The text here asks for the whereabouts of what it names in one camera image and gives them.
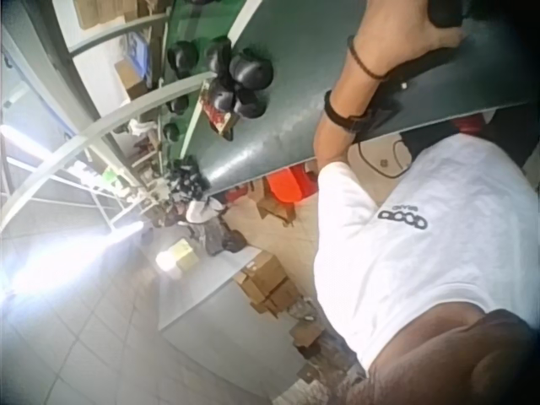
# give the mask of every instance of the white t-shirt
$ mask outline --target white t-shirt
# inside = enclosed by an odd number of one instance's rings
[[[426,149],[382,207],[344,163],[319,175],[318,300],[367,370],[435,305],[540,320],[538,200],[499,147],[455,135]]]

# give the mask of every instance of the black wristband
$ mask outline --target black wristband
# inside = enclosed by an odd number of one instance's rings
[[[378,74],[371,72],[360,60],[360,57],[358,56],[358,52],[356,51],[356,48],[354,48],[354,35],[351,35],[347,39],[347,46],[348,46],[348,51],[351,52],[351,56],[353,57],[354,61],[356,62],[358,66],[360,66],[360,68],[364,71],[365,74],[367,74],[368,76],[370,76],[371,78],[375,80],[380,80],[381,82],[388,79],[387,75],[379,76]]]
[[[328,90],[324,96],[324,111],[328,119],[345,131],[353,134],[368,132],[370,129],[377,128],[384,122],[392,118],[398,111],[394,105],[385,105],[381,108],[368,108],[362,116],[350,116],[345,118],[340,116],[330,103],[331,90]]]

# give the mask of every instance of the cardboard box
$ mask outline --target cardboard box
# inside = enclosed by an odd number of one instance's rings
[[[137,0],[123,0],[124,19],[127,23],[138,18]]]
[[[325,328],[318,322],[298,321],[289,331],[297,348],[309,348],[324,332]]]
[[[253,281],[245,273],[238,273],[234,276],[235,281],[244,290],[252,303],[261,304],[267,298],[260,289],[256,287]]]
[[[108,23],[116,18],[115,0],[97,0],[100,24]]]
[[[272,302],[279,313],[286,311],[300,296],[300,292],[294,283],[287,279],[272,292],[268,300]]]
[[[124,89],[126,89],[129,100],[135,100],[148,93],[144,79],[137,74],[130,61],[127,59],[119,61],[115,64],[115,69]]]
[[[73,0],[78,25],[87,30],[100,22],[97,0]]]
[[[279,260],[267,251],[259,253],[242,269],[256,288],[268,297],[286,278],[287,273]]]
[[[286,224],[290,224],[296,219],[294,204],[280,202],[270,191],[270,186],[265,178],[252,181],[248,187],[247,196],[256,203],[261,219],[273,215]]]
[[[250,302],[250,305],[251,308],[257,311],[258,314],[266,314],[268,312],[268,308],[264,305],[264,303],[255,304],[254,302]]]

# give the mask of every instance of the hand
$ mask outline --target hand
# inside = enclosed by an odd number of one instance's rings
[[[431,24],[428,0],[368,0],[354,45],[365,66],[382,76],[429,51],[457,47],[462,38],[460,28]]]

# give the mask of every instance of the person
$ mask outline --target person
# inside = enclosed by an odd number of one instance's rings
[[[540,381],[538,200],[510,156],[478,136],[445,137],[381,207],[348,166],[355,134],[336,116],[362,116],[393,68],[462,41],[427,7],[368,0],[327,99],[333,114],[316,129],[317,298],[368,375],[325,403],[497,403]]]

